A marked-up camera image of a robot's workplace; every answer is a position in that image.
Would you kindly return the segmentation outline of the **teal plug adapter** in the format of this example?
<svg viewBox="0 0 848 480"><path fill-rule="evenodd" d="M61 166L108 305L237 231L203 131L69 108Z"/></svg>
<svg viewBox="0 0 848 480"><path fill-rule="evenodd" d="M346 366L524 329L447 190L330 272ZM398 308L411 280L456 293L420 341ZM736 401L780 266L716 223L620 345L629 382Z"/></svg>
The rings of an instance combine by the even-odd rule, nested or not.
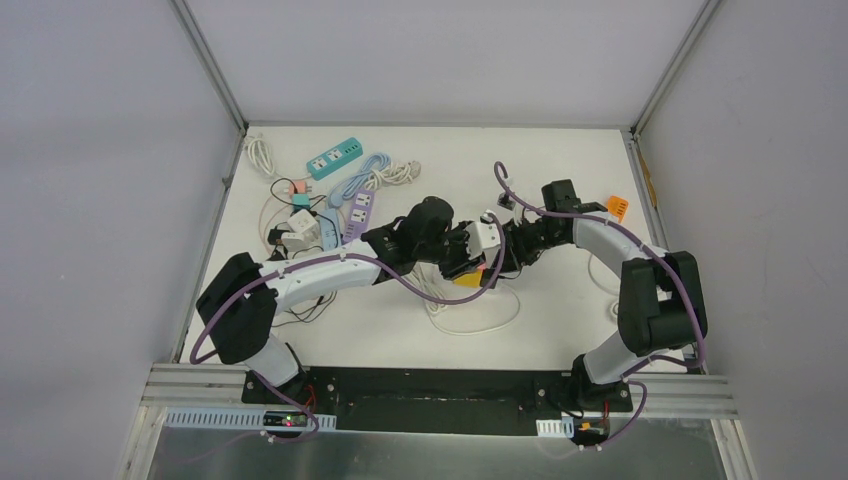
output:
<svg viewBox="0 0 848 480"><path fill-rule="evenodd" d="M295 193L291 196L291 204L298 209L308 209L311 205L311 199L306 193Z"/></svg>

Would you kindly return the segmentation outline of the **orange power strip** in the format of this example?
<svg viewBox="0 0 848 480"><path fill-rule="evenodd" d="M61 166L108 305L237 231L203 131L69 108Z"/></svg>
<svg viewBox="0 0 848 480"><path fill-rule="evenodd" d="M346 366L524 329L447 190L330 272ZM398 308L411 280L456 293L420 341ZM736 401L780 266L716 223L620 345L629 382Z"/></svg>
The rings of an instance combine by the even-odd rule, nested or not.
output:
<svg viewBox="0 0 848 480"><path fill-rule="evenodd" d="M621 224L627 214L629 201L619 196L612 195L606 202L606 208L617 222Z"/></svg>

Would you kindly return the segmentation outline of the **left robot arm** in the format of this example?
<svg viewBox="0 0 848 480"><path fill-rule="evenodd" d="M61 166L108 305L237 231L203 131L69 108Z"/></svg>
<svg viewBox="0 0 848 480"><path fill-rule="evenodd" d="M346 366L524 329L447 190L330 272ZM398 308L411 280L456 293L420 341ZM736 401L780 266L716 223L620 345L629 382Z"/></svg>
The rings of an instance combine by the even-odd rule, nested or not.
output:
<svg viewBox="0 0 848 480"><path fill-rule="evenodd" d="M221 363L247 366L279 403L297 402L305 378L293 349L272 335L274 317L307 300L390 279L424 298L405 278L419 263L437 266L449 280L484 264L490 253L502 268L507 242L497 216L487 211L455 223L453 215L445 200L429 196L392 222L314 256L264 263L248 253L231 257L196 302L204 327L190 363L209 359L200 348L211 341Z"/></svg>

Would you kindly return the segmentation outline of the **white cube socket adapter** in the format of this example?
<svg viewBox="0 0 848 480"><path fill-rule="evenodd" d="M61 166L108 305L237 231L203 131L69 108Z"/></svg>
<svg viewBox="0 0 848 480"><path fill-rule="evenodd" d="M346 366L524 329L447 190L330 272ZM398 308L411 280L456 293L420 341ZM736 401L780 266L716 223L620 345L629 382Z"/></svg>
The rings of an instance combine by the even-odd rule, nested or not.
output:
<svg viewBox="0 0 848 480"><path fill-rule="evenodd" d="M294 212L286 224L292 233L300 234L307 242L315 241L320 234L320 225L312 213L307 209Z"/></svg>

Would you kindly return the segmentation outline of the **purple power strip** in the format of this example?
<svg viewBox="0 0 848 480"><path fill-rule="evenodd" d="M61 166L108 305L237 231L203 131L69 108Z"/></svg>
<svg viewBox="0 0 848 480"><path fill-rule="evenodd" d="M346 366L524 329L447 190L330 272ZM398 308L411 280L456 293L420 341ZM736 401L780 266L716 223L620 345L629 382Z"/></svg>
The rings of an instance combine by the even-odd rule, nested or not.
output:
<svg viewBox="0 0 848 480"><path fill-rule="evenodd" d="M343 244L358 239L368 230L374 199L375 192L373 190L359 189L354 194L346 227L341 237Z"/></svg>

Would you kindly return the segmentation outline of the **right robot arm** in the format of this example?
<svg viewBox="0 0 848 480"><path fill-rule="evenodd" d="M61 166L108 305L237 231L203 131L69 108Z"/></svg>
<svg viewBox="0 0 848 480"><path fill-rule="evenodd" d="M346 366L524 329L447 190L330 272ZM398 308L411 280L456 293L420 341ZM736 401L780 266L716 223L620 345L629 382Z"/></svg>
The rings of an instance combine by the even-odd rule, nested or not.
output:
<svg viewBox="0 0 848 480"><path fill-rule="evenodd" d="M554 247L586 250L619 279L616 333L578 356L565 381L565 397L583 410L595 408L652 361L671 362L670 352L693 346L690 367L704 360L708 321L694 256L642 242L603 205L584 203L569 180L542 189L544 206L533 207L510 189L517 208L504 226L506 271L520 271Z"/></svg>

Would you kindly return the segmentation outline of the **yellow pink cube socket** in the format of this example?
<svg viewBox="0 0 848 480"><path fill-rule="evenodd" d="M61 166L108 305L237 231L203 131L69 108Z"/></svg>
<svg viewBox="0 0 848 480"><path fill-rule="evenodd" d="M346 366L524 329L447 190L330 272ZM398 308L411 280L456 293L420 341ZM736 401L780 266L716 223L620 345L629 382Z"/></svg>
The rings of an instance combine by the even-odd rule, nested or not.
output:
<svg viewBox="0 0 848 480"><path fill-rule="evenodd" d="M457 286L465 288L480 288L483 282L483 270L474 270L453 280Z"/></svg>

